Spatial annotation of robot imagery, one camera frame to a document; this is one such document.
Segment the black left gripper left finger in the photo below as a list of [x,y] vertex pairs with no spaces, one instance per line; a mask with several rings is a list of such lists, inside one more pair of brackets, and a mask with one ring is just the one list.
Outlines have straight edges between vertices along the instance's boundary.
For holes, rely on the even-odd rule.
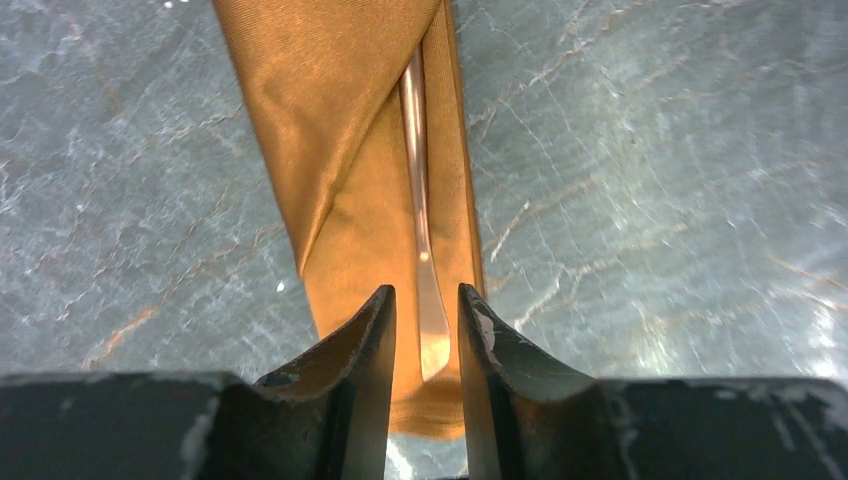
[[227,372],[97,372],[1,381],[5,479],[379,479],[396,298],[248,383]]

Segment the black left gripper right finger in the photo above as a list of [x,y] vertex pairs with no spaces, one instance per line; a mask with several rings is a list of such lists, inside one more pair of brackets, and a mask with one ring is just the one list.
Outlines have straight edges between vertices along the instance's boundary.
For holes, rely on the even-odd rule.
[[473,479],[843,479],[847,393],[814,378],[595,378],[458,289]]

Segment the orange cloth napkin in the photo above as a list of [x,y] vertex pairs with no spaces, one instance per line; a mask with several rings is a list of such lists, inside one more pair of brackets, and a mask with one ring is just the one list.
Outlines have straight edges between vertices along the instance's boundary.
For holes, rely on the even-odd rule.
[[327,336],[396,291],[389,429],[464,434],[459,359],[420,372],[416,246],[398,80],[423,51],[429,223],[448,321],[483,269],[453,9],[447,1],[218,1],[314,323]]

